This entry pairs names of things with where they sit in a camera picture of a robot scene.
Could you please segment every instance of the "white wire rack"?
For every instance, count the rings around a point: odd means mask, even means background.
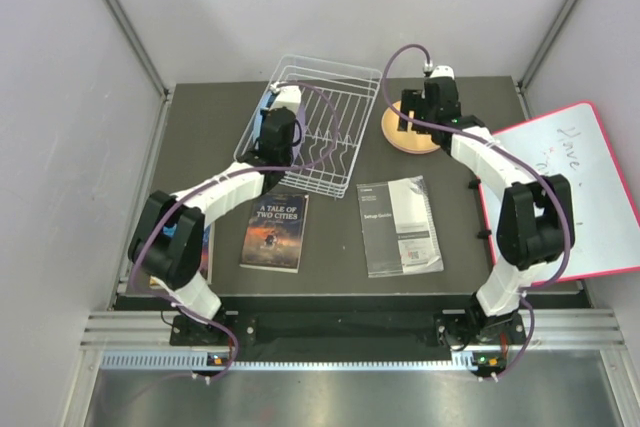
[[[376,69],[340,64],[297,55],[286,55],[280,60],[269,84],[280,81],[300,81],[323,91],[333,102],[338,113],[338,146],[329,157],[314,167],[287,172],[281,184],[308,192],[342,198],[358,157],[373,103],[378,95],[382,73]],[[313,162],[333,140],[331,111],[315,92],[302,89],[305,109],[305,136],[296,158],[296,165]],[[253,143],[253,113],[235,151],[236,159]]]

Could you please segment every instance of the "table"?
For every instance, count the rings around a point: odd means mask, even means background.
[[[475,114],[491,130],[524,120],[510,77],[457,79],[465,114]],[[391,79],[398,99],[403,88],[420,88],[421,79]],[[224,170],[257,105],[264,82],[179,84],[162,140],[152,191],[182,190]],[[467,184],[471,172],[438,151],[413,156],[393,148],[383,137],[382,96],[373,107],[349,189],[343,199],[312,194],[298,274],[238,266],[250,203],[215,225],[212,286],[219,295],[324,294],[470,294],[482,285],[491,266],[477,194]],[[444,260],[444,271],[369,279],[362,239],[356,184],[423,175]],[[286,191],[286,187],[277,187]],[[577,283],[553,292],[577,293]]]

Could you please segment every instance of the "book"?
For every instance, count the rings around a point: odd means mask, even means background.
[[[266,194],[253,203],[240,266],[297,273],[307,194]]]
[[[204,229],[204,234],[202,236],[202,254],[200,256],[200,268],[198,269],[209,285],[211,285],[211,280],[213,277],[213,226],[214,224],[211,224],[209,227]],[[173,237],[175,230],[175,226],[165,227],[162,230],[162,233],[167,235],[168,237]],[[149,277],[149,287],[151,287],[152,289],[162,288],[153,276]]]
[[[358,185],[369,277],[444,269],[422,176]]]

